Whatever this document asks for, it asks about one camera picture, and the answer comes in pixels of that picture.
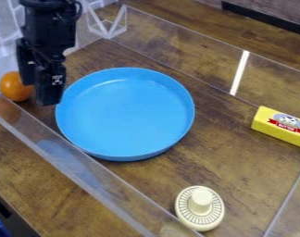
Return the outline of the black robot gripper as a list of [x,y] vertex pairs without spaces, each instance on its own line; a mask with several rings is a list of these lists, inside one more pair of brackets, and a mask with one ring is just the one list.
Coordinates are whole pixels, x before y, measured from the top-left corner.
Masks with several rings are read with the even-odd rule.
[[[83,6],[78,0],[19,0],[24,8],[23,37],[16,43],[16,61],[24,86],[33,85],[39,106],[60,102],[66,67],[63,52],[75,46],[75,25]],[[35,67],[33,55],[51,61]]]

